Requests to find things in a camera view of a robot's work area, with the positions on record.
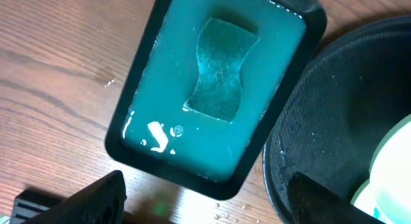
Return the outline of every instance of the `wood grain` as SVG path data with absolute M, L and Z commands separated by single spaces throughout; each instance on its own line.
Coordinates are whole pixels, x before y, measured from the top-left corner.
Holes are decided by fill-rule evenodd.
M 322 46 L 411 11 L 411 0 L 319 1 L 328 14 Z M 105 153 L 105 131 L 153 2 L 0 0 L 0 212 L 11 213 L 27 187 L 70 196 L 120 169 L 126 210 L 139 218 L 150 218 L 155 201 L 166 200 L 174 223 L 280 223 L 261 157 L 240 193 L 216 202 Z

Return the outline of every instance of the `round black tray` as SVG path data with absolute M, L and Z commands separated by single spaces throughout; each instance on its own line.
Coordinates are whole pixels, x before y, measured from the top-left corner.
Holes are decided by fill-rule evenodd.
M 300 171 L 350 201 L 378 143 L 411 114 L 411 17 L 344 35 L 311 61 L 264 147 L 271 204 L 292 223 L 287 185 Z

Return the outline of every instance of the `brown wooden surface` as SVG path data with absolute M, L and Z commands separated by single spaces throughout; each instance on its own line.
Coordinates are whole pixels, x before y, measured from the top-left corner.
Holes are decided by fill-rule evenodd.
M 411 0 L 319 0 L 321 46 L 364 23 L 401 15 Z M 114 162 L 103 138 L 154 0 L 0 0 L 0 212 L 27 187 L 70 196 L 114 169 L 126 210 L 153 200 L 175 223 L 280 223 L 261 157 L 238 196 L 216 202 Z

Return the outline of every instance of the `green sponge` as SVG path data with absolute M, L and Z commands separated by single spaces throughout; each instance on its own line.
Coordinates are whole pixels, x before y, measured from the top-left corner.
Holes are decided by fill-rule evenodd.
M 184 106 L 231 122 L 241 102 L 240 67 L 258 40 L 255 34 L 239 26 L 210 18 L 197 40 L 197 86 Z

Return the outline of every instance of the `wooden table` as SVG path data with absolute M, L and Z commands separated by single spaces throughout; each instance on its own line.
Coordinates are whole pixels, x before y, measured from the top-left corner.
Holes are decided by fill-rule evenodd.
M 411 0 L 319 1 L 328 14 L 321 46 L 411 11 Z M 105 131 L 153 2 L 0 0 L 0 212 L 9 214 L 27 187 L 70 196 L 120 169 L 126 210 L 139 218 L 165 199 L 175 223 L 280 223 L 263 185 L 261 157 L 240 193 L 216 202 L 105 153 Z

